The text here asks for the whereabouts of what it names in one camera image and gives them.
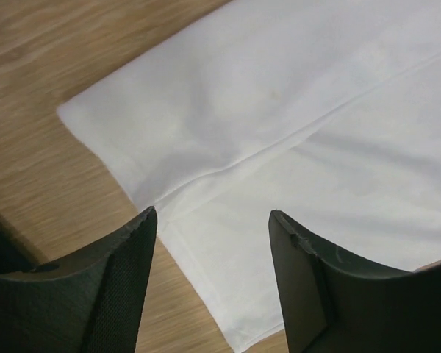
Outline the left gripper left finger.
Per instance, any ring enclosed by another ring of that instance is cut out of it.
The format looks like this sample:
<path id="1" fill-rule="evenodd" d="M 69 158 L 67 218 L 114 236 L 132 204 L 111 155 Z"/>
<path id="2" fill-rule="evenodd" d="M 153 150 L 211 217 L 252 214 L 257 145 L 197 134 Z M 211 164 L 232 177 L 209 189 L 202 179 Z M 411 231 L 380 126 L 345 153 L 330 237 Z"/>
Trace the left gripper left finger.
<path id="1" fill-rule="evenodd" d="M 157 235 L 153 207 L 35 265 L 0 222 L 0 352 L 133 352 Z"/>

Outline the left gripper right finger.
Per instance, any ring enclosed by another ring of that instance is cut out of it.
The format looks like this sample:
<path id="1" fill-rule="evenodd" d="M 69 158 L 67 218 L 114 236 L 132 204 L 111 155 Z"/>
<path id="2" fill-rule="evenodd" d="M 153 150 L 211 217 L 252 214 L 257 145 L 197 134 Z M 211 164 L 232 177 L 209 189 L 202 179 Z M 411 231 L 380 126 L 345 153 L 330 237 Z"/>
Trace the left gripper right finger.
<path id="1" fill-rule="evenodd" d="M 279 210 L 268 228 L 291 352 L 441 352 L 441 263 L 391 268 Z"/>

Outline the white t shirt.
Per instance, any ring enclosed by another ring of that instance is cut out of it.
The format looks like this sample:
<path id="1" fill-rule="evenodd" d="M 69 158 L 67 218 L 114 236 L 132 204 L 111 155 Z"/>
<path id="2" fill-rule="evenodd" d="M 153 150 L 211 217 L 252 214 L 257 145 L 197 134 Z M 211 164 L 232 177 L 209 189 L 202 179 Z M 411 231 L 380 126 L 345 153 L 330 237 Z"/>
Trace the white t shirt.
<path id="1" fill-rule="evenodd" d="M 441 1 L 232 1 L 58 108 L 227 343 L 283 328 L 283 210 L 412 270 L 441 259 Z"/>

